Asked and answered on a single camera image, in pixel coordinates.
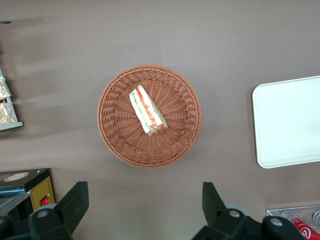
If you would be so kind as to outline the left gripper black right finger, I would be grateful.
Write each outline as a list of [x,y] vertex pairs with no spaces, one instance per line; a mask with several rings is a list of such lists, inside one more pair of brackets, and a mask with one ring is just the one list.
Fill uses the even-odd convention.
[[261,224],[241,210],[227,208],[211,182],[202,185],[202,210],[207,222],[194,240],[260,240]]

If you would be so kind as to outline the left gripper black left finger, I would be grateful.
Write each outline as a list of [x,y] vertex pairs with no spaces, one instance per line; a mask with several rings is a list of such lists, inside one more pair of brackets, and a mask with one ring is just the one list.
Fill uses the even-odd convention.
[[31,238],[71,240],[88,208],[88,183],[79,181],[58,203],[40,207],[29,217]]

